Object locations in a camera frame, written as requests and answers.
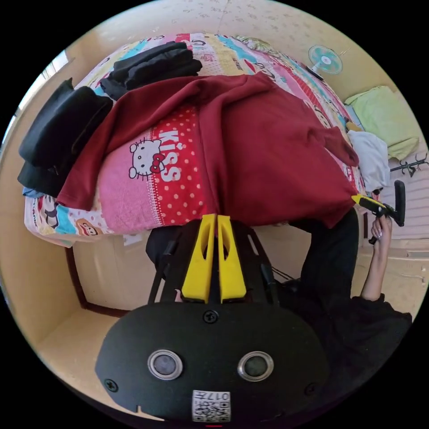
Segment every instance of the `qr code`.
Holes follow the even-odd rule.
[[[231,420],[231,395],[229,392],[192,392],[192,420],[202,422],[227,422]]]

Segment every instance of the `dark red hoodie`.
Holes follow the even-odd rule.
[[[356,190],[327,152],[358,156],[301,99],[263,73],[183,77],[130,91],[114,105],[67,177],[58,202],[90,210],[103,159],[184,102],[198,110],[194,141],[210,212],[248,225],[322,220],[335,225]]]

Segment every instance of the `black clothing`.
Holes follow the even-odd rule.
[[[395,311],[384,295],[372,302],[350,298],[358,254],[358,217],[354,209],[332,229],[313,220],[292,224],[311,233],[298,288],[278,285],[280,305],[302,317],[317,334],[331,367],[329,381],[308,411],[346,397],[386,362],[412,318]],[[151,232],[146,252],[158,267],[167,243],[180,227]]]
[[[19,147],[25,163],[18,181],[57,197],[77,157],[113,102],[64,81],[44,104]]]
[[[186,43],[168,42],[133,57],[117,61],[113,71],[100,80],[103,91],[118,100],[132,89],[174,77],[197,76],[202,68],[200,61]]]

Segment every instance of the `wall fan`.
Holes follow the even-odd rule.
[[[320,80],[323,80],[323,77],[318,74],[318,71],[322,71],[330,75],[336,75],[343,69],[343,62],[341,61],[340,55],[326,46],[314,45],[308,51],[308,57],[313,63],[313,67],[307,67],[307,70]]]

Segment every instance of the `window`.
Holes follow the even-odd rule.
[[[8,132],[9,132],[10,127],[12,126],[13,122],[19,116],[19,114],[21,113],[22,109],[26,106],[26,104],[30,101],[30,98],[42,87],[42,85],[50,77],[52,77],[59,69],[61,69],[67,63],[68,63],[68,59],[66,56],[66,52],[62,51],[61,54],[59,54],[57,57],[55,57],[48,64],[48,66],[41,72],[41,74],[37,77],[37,79],[34,81],[34,83],[30,86],[27,93],[24,95],[24,98],[19,103],[17,111],[12,116],[12,119],[10,120],[8,128],[6,129],[6,132],[5,132],[5,134],[1,140],[0,148],[3,145],[3,142],[6,139],[6,136],[8,135]]]

